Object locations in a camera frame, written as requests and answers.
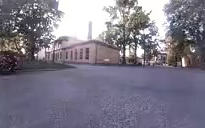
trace asphalt pavement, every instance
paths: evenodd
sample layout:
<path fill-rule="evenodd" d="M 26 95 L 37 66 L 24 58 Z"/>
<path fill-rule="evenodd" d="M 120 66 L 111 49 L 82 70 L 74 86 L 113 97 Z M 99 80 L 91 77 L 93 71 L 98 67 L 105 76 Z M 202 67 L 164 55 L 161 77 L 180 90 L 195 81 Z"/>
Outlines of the asphalt pavement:
<path fill-rule="evenodd" d="M 0 128 L 205 128 L 205 72 L 76 65 L 0 76 Z"/>

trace building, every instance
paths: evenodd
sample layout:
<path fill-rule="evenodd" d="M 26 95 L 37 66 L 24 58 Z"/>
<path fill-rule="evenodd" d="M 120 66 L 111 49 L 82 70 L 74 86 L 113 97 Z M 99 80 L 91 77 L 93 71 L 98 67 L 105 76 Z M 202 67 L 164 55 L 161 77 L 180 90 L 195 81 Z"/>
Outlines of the building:
<path fill-rule="evenodd" d="M 98 40 L 71 42 L 57 40 L 55 50 L 46 52 L 45 59 L 57 63 L 118 64 L 119 49 Z"/>

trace sky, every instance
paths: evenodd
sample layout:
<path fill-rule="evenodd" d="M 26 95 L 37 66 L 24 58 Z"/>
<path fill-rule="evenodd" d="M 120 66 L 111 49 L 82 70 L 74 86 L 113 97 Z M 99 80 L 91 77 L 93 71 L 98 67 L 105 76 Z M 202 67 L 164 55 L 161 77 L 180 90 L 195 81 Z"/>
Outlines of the sky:
<path fill-rule="evenodd" d="M 139 5 L 147 12 L 152 11 L 150 18 L 156 22 L 161 37 L 165 35 L 164 5 L 168 0 L 139 0 Z M 93 38 L 106 30 L 105 22 L 108 14 L 102 9 L 104 6 L 113 5 L 114 0 L 60 0 L 59 10 L 65 13 L 55 35 L 73 36 L 86 40 L 88 36 L 89 21 L 93 23 Z"/>

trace tree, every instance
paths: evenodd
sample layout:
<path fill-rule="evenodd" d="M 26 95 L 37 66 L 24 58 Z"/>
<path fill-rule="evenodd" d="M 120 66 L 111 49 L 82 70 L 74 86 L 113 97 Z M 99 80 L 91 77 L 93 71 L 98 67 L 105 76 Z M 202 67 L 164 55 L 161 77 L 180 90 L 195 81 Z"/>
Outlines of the tree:
<path fill-rule="evenodd" d="M 109 13 L 112 27 L 116 30 L 118 43 L 122 49 L 122 63 L 126 64 L 126 46 L 130 42 L 130 31 L 128 30 L 129 17 L 137 0 L 115 0 L 115 6 L 105 7 L 104 10 Z"/>
<path fill-rule="evenodd" d="M 205 0 L 170 0 L 164 11 L 168 34 L 177 41 L 194 41 L 205 68 Z"/>
<path fill-rule="evenodd" d="M 62 12 L 52 0 L 0 0 L 0 38 L 23 37 L 30 60 L 51 40 Z"/>
<path fill-rule="evenodd" d="M 157 39 L 158 28 L 155 26 L 154 22 L 148 24 L 148 27 L 142 30 L 140 45 L 144 51 L 144 63 L 145 66 L 146 61 L 150 61 L 152 57 L 158 54 L 157 47 L 159 46 Z"/>
<path fill-rule="evenodd" d="M 130 31 L 134 49 L 134 63 L 137 63 L 137 49 L 142 43 L 142 31 L 149 27 L 150 13 L 142 10 L 141 6 L 135 6 L 134 12 L 130 15 Z"/>

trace foliage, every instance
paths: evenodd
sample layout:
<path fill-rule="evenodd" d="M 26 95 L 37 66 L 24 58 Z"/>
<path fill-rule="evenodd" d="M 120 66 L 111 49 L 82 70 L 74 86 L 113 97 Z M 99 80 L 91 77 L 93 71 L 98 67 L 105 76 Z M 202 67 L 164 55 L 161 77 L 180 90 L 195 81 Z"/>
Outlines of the foliage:
<path fill-rule="evenodd" d="M 105 7 L 110 15 L 110 21 L 106 22 L 107 31 L 100 38 L 112 45 L 121 48 L 122 60 L 125 64 L 126 46 L 134 49 L 134 59 L 137 63 L 138 46 L 149 52 L 157 53 L 157 28 L 149 18 L 150 13 L 143 11 L 137 0 L 115 0 L 115 6 Z"/>
<path fill-rule="evenodd" d="M 205 0 L 170 0 L 164 9 L 168 36 L 178 42 L 194 41 L 205 66 Z"/>
<path fill-rule="evenodd" d="M 20 61 L 22 55 L 13 51 L 1 51 L 0 52 L 0 74 L 15 73 L 18 69 L 21 69 L 22 64 Z"/>
<path fill-rule="evenodd" d="M 104 8 L 110 15 L 110 23 L 115 33 L 115 40 L 118 43 L 116 45 L 122 49 L 123 64 L 126 64 L 126 46 L 131 41 L 129 30 L 130 15 L 136 5 L 137 0 L 115 0 L 115 6 Z"/>
<path fill-rule="evenodd" d="M 22 37 L 30 59 L 42 47 L 48 47 L 51 34 L 62 16 L 52 0 L 0 0 L 0 39 Z"/>

